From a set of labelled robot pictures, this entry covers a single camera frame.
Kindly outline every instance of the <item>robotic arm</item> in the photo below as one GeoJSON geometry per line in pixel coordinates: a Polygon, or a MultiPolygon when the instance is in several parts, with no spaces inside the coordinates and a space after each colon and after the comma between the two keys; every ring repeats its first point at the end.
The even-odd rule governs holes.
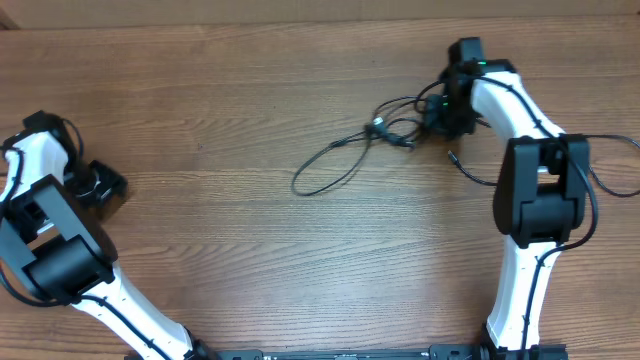
{"type": "Polygon", "coordinates": [[[0,200],[14,191],[0,225],[0,256],[39,300],[34,304],[88,313],[143,359],[209,359],[203,343],[131,284],[115,245],[89,214],[104,217],[124,199],[126,180],[97,161],[85,164],[58,116],[40,111],[24,125],[3,145],[9,172],[0,200]],[[29,248],[52,228],[58,236],[29,248]]]}
{"type": "MultiPolygon", "coordinates": [[[[449,66],[441,80],[445,84],[442,95],[427,99],[425,124],[429,130],[454,139],[473,133],[481,114],[506,149],[493,201],[505,253],[483,345],[433,345],[360,354],[208,350],[131,284],[117,261],[114,244],[91,215],[102,217],[109,203],[124,198],[126,180],[97,161],[85,164],[64,120],[44,112],[25,119],[26,129],[5,141],[9,175],[0,196],[6,205],[0,223],[0,257],[38,301],[21,300],[3,276],[5,287],[31,305],[72,305],[92,315],[135,349],[137,359],[515,359],[538,259],[566,242],[570,231],[582,222],[585,188],[576,170],[568,166],[567,157],[587,168],[589,148],[583,137],[565,135],[544,116],[507,60],[485,60],[477,38],[461,39],[449,49],[449,66]],[[549,139],[541,127],[559,138],[549,139]],[[560,151],[559,146],[568,151],[560,151]],[[538,184],[540,172],[558,175],[558,182],[538,184]],[[29,248],[29,243],[52,227],[60,235],[29,248]]],[[[537,345],[538,319],[557,255],[547,258],[535,284],[526,343],[529,359],[568,358],[564,346],[537,345]]]]}
{"type": "Polygon", "coordinates": [[[495,352],[520,350],[527,299],[536,289],[525,345],[531,349],[540,340],[542,303],[560,253],[545,260],[532,286],[534,273],[538,259],[565,243],[582,222],[586,191],[568,156],[587,169],[588,143],[582,136],[565,135],[542,113],[507,60],[485,60],[478,38],[461,39],[449,49],[449,67],[441,79],[446,79],[443,95],[429,99],[431,108],[441,110],[436,116],[427,115],[437,130],[450,137],[472,133],[475,118],[482,115],[506,148],[493,202],[496,225],[504,234],[504,257],[486,333],[495,352]],[[559,141],[549,139],[549,133],[559,141]],[[559,144],[566,146],[569,155],[559,144]],[[559,178],[554,184],[538,184],[539,173],[559,178]]]}

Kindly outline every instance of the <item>black joint motor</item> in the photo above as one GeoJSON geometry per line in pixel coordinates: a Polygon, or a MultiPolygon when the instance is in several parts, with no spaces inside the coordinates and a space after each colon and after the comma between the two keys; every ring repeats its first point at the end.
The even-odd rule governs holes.
{"type": "Polygon", "coordinates": [[[578,170],[589,168],[589,143],[582,135],[559,139],[510,139],[493,198],[493,215],[501,233],[522,249],[530,243],[564,243],[584,218],[586,188],[578,170]],[[547,170],[557,181],[539,183],[547,170]]]}
{"type": "Polygon", "coordinates": [[[31,135],[48,132],[66,152],[67,164],[64,184],[48,174],[11,199],[0,219],[0,257],[31,295],[69,304],[96,284],[113,280],[112,264],[118,254],[99,220],[126,199],[127,181],[98,161],[87,165],[65,122],[39,111],[24,119],[25,130],[4,142],[9,148],[31,135]],[[58,234],[29,247],[51,228],[58,234]]]}
{"type": "Polygon", "coordinates": [[[442,95],[429,95],[424,123],[431,133],[454,140],[473,134],[480,117],[471,106],[474,76],[497,71],[516,72],[508,60],[486,60],[480,38],[464,38],[449,47],[449,65],[440,74],[442,95]]]}

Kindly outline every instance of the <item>wooden tabletop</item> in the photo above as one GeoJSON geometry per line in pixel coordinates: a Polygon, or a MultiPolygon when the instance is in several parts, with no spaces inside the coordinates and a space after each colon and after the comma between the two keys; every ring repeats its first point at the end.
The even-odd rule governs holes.
{"type": "MultiPolygon", "coordinates": [[[[510,59],[567,132],[640,138],[632,16],[4,31],[0,138],[40,109],[75,122],[86,159],[130,182],[131,198],[104,225],[126,273],[213,348],[472,342],[503,245],[492,189],[464,178],[446,152],[496,179],[502,147],[490,130],[413,153],[375,145],[339,190],[289,191],[298,166],[359,131],[379,103],[416,94],[466,36],[510,59]]],[[[361,149],[319,161],[301,186],[340,175],[361,149]]],[[[592,163],[617,190],[640,186],[638,153],[625,144],[594,141],[592,163]]],[[[597,195],[595,237],[553,271],[542,342],[568,344],[572,359],[637,359],[640,199],[597,195]]],[[[0,304],[2,359],[129,350],[74,309],[33,309],[4,292],[0,304]]]]}

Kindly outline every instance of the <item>black cable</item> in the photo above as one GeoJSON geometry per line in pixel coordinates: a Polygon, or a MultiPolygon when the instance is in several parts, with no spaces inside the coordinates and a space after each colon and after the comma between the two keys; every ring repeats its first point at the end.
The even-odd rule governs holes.
{"type": "MultiPolygon", "coordinates": [[[[402,96],[393,100],[389,100],[386,101],[380,105],[378,105],[378,107],[376,107],[375,111],[373,112],[373,119],[376,119],[378,117],[380,117],[380,113],[383,111],[383,109],[389,105],[391,105],[392,103],[401,101],[401,100],[407,100],[407,99],[411,99],[411,101],[407,101],[404,102],[400,105],[396,105],[394,108],[392,108],[391,110],[389,110],[387,112],[387,114],[384,116],[385,118],[394,114],[395,112],[399,111],[400,109],[404,108],[405,106],[408,106],[410,104],[413,104],[414,102],[416,102],[416,97],[415,96],[402,96]]],[[[394,119],[392,121],[390,121],[389,123],[385,124],[385,128],[389,129],[391,126],[400,123],[400,122],[412,122],[414,124],[416,124],[416,128],[413,129],[412,131],[410,131],[407,134],[404,135],[396,135],[396,134],[392,134],[394,136],[396,136],[398,139],[402,139],[405,141],[413,141],[416,139],[419,131],[420,131],[420,127],[422,125],[422,122],[419,121],[418,119],[415,118],[398,118],[398,119],[394,119]]],[[[351,177],[349,177],[350,175],[355,175],[355,173],[357,172],[359,166],[362,164],[364,158],[366,157],[367,153],[369,152],[370,148],[371,148],[371,142],[373,140],[378,140],[381,139],[379,134],[375,134],[373,133],[373,128],[371,126],[369,126],[370,124],[367,124],[365,126],[365,130],[361,131],[359,133],[353,134],[353,135],[349,135],[345,138],[342,138],[340,140],[334,141],[332,143],[330,143],[329,145],[327,145],[327,147],[325,147],[324,149],[320,150],[318,153],[316,153],[315,155],[313,155],[309,160],[307,160],[304,164],[302,164],[298,170],[296,170],[296,172],[293,174],[293,178],[291,179],[291,185],[290,185],[290,189],[291,192],[294,193],[297,196],[314,196],[317,195],[319,193],[322,193],[324,191],[329,190],[330,188],[334,187],[335,185],[339,184],[340,182],[342,182],[343,180],[347,179],[346,182],[349,181],[349,179],[351,179],[351,177]],[[331,183],[323,186],[320,189],[314,190],[314,191],[310,191],[310,192],[301,192],[298,191],[298,189],[296,189],[296,181],[298,180],[298,177],[300,176],[300,174],[302,174],[309,166],[311,166],[311,164],[313,164],[314,162],[316,162],[320,157],[322,157],[323,155],[325,155],[326,153],[328,153],[329,151],[339,148],[339,147],[343,147],[345,145],[354,143],[354,142],[358,142],[358,141],[365,141],[365,147],[362,151],[362,154],[360,155],[360,157],[358,158],[358,160],[355,162],[355,164],[346,172],[344,173],[342,176],[340,176],[339,178],[337,178],[336,180],[332,181],[331,183]]]]}
{"type": "Polygon", "coordinates": [[[486,121],[484,121],[484,120],[476,119],[476,123],[477,123],[477,124],[480,124],[480,125],[482,125],[482,126],[484,126],[484,127],[486,127],[486,128],[491,128],[491,125],[489,125],[489,123],[488,123],[488,122],[486,122],[486,121]]]}
{"type": "MultiPolygon", "coordinates": [[[[624,136],[624,135],[585,135],[586,138],[588,139],[612,139],[612,140],[622,140],[622,141],[626,141],[630,144],[632,144],[633,146],[635,146],[636,148],[640,149],[640,144],[635,141],[634,139],[628,137],[628,136],[624,136]]],[[[596,181],[596,184],[598,184],[598,186],[600,186],[600,188],[602,190],[604,190],[605,192],[607,192],[610,195],[616,196],[616,197],[620,197],[620,198],[629,198],[629,197],[633,197],[636,195],[640,195],[640,190],[636,190],[634,192],[631,193],[619,193],[617,191],[613,191],[611,189],[609,189],[598,177],[598,175],[596,175],[596,172],[593,170],[593,167],[591,166],[591,164],[589,164],[589,171],[591,172],[591,176],[593,176],[593,180],[596,181]]]]}
{"type": "Polygon", "coordinates": [[[82,159],[84,155],[84,141],[82,141],[82,136],[80,136],[80,130],[71,122],[69,119],[62,118],[62,121],[66,124],[69,124],[73,131],[76,133],[76,139],[78,139],[78,157],[82,159]]]}
{"type": "Polygon", "coordinates": [[[153,340],[149,340],[146,336],[144,336],[144,334],[140,332],[140,330],[136,329],[136,327],[133,326],[133,324],[124,315],[122,315],[122,313],[119,312],[118,309],[116,309],[113,305],[109,304],[106,299],[99,298],[93,295],[82,295],[80,296],[80,299],[94,301],[101,307],[107,308],[107,310],[109,310],[113,315],[115,315],[115,317],[117,317],[120,321],[122,321],[122,323],[129,330],[131,330],[132,333],[134,333],[138,338],[140,338],[140,340],[142,340],[142,342],[148,348],[155,350],[158,353],[158,355],[160,355],[160,357],[162,357],[163,359],[171,360],[169,355],[167,355],[164,351],[162,351],[162,349],[160,349],[158,345],[154,344],[153,340]]]}
{"type": "Polygon", "coordinates": [[[298,170],[296,171],[295,174],[293,174],[293,179],[291,179],[291,192],[293,192],[294,194],[298,195],[298,196],[313,196],[316,194],[319,194],[329,188],[331,188],[332,186],[338,184],[339,182],[341,182],[342,180],[344,180],[347,176],[349,176],[352,172],[354,172],[358,166],[360,166],[360,164],[362,163],[362,160],[364,160],[365,156],[367,155],[367,153],[369,152],[369,148],[371,147],[371,134],[365,134],[365,131],[361,131],[357,134],[353,134],[350,136],[347,136],[343,139],[340,139],[338,141],[334,141],[331,144],[329,144],[326,148],[320,150],[317,154],[315,154],[314,156],[312,156],[309,160],[307,160],[304,164],[302,164],[302,166],[300,166],[300,168],[298,168],[298,170]],[[364,138],[356,138],[357,136],[360,135],[365,135],[364,138]],[[362,151],[362,155],[360,155],[360,157],[358,158],[358,160],[356,161],[355,164],[353,164],[353,166],[351,167],[351,169],[349,169],[349,171],[347,171],[346,173],[344,173],[342,176],[340,176],[339,178],[337,178],[336,180],[332,181],[331,183],[329,183],[328,185],[318,189],[318,190],[314,190],[311,192],[300,192],[296,189],[296,180],[298,179],[298,176],[300,176],[300,174],[306,169],[308,168],[311,164],[313,164],[316,160],[318,160],[320,157],[322,157],[322,155],[328,153],[329,151],[338,148],[338,147],[342,147],[345,146],[347,144],[350,144],[352,142],[356,142],[356,141],[362,141],[365,140],[365,147],[364,150],[362,151]]]}
{"type": "Polygon", "coordinates": [[[467,169],[462,167],[462,165],[460,164],[460,160],[458,160],[458,157],[453,153],[453,151],[449,150],[448,155],[449,155],[449,160],[451,160],[453,165],[455,165],[458,168],[458,170],[460,170],[460,172],[462,172],[464,174],[464,176],[466,176],[467,178],[473,180],[474,182],[476,182],[476,183],[478,183],[480,185],[498,186],[498,183],[482,180],[482,179],[480,179],[480,178],[478,178],[476,176],[473,176],[470,172],[467,171],[467,169]]]}
{"type": "Polygon", "coordinates": [[[418,108],[418,103],[421,102],[421,101],[424,101],[425,104],[426,104],[427,99],[426,98],[425,99],[422,98],[424,96],[424,94],[426,94],[427,92],[429,92],[429,90],[435,88],[436,86],[444,84],[445,81],[446,81],[446,79],[440,79],[438,81],[434,81],[431,84],[427,85],[424,89],[422,89],[418,93],[418,96],[416,96],[416,101],[413,104],[413,110],[415,112],[417,112],[418,114],[425,114],[427,112],[426,109],[420,110],[418,108]]]}

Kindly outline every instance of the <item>wood grain surface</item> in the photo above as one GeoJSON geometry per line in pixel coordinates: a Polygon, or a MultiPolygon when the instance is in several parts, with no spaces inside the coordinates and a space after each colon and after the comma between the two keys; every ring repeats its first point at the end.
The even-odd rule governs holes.
{"type": "MultiPolygon", "coordinates": [[[[413,153],[376,145],[341,189],[289,192],[300,164],[359,131],[377,104],[416,94],[465,36],[511,59],[568,132],[640,138],[636,16],[5,31],[0,135],[40,109],[74,121],[86,158],[130,181],[131,198],[105,224],[126,272],[216,349],[471,342],[493,305],[502,240],[492,190],[446,152],[495,179],[491,131],[413,153]]],[[[322,159],[301,186],[338,176],[360,150],[322,159]]],[[[637,157],[593,144],[594,167],[618,190],[640,186],[637,157]]],[[[637,359],[640,199],[597,194],[598,231],[560,257],[541,336],[568,344],[572,359],[637,359]]],[[[4,293],[0,304],[2,359],[128,351],[73,309],[32,309],[4,293]]]]}
{"type": "Polygon", "coordinates": [[[10,29],[633,15],[640,0],[0,0],[10,29]]]}

